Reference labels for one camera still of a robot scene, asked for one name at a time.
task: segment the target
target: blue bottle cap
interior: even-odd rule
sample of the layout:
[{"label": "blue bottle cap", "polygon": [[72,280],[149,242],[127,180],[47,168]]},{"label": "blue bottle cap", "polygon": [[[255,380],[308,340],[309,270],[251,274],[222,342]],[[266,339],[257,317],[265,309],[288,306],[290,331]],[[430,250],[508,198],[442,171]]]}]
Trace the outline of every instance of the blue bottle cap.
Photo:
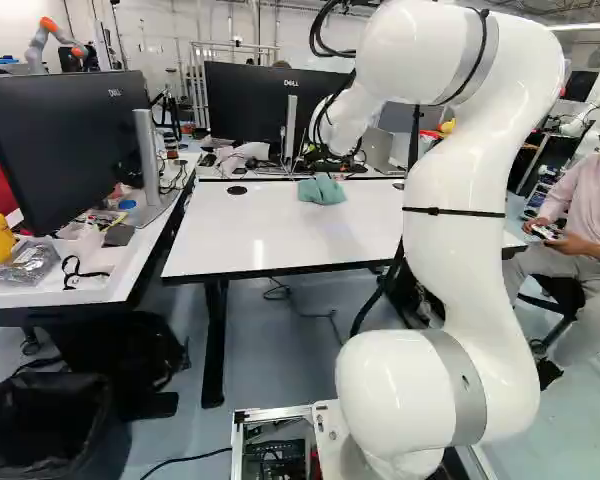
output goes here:
[{"label": "blue bottle cap", "polygon": [[137,204],[135,200],[122,200],[118,204],[118,208],[120,210],[131,210],[132,208],[135,208],[136,205]]}]

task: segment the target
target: plastic bag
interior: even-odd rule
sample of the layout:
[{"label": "plastic bag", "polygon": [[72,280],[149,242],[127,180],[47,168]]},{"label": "plastic bag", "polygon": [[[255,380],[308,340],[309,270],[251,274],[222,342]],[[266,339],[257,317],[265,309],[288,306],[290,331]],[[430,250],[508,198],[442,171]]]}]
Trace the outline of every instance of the plastic bag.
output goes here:
[{"label": "plastic bag", "polygon": [[[126,449],[120,438],[114,442],[116,448],[104,441],[107,431],[113,431],[112,405],[111,385],[97,374],[25,372],[4,380],[0,479],[89,478],[85,470],[105,464],[107,468],[117,464],[117,471],[107,475],[100,470],[98,478],[117,478],[130,441],[127,434]],[[118,461],[109,458],[97,465],[97,450],[106,450],[107,455],[116,451]]]},{"label": "plastic bag", "polygon": [[0,282],[35,286],[59,261],[53,245],[39,240],[24,240],[14,259],[0,265]]}]

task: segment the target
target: laptop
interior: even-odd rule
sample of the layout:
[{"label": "laptop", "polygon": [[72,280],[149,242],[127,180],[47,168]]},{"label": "laptop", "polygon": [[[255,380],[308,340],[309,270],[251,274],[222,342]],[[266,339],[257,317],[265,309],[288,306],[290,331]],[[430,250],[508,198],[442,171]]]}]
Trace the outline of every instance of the laptop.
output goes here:
[{"label": "laptop", "polygon": [[362,135],[361,147],[361,150],[367,155],[367,166],[370,166],[385,175],[404,174],[404,169],[389,163],[392,145],[392,133],[386,132],[380,128],[367,128],[367,131]]}]

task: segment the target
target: ceiling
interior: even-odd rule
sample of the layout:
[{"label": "ceiling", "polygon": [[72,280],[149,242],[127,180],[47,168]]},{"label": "ceiling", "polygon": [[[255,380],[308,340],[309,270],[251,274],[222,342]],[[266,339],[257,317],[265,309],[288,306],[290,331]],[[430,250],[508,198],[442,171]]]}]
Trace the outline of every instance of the ceiling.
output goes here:
[{"label": "ceiling", "polygon": [[600,0],[468,0],[486,3],[495,10],[509,11],[543,23],[600,21]]}]

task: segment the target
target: desk leg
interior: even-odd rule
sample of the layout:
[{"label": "desk leg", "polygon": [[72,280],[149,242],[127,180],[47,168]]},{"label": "desk leg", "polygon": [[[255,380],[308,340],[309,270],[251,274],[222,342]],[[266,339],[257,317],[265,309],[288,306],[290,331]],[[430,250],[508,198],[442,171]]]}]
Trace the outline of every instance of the desk leg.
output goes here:
[{"label": "desk leg", "polygon": [[204,284],[209,327],[202,379],[202,408],[215,408],[224,403],[224,339],[227,326],[228,290],[229,280],[216,280]]}]

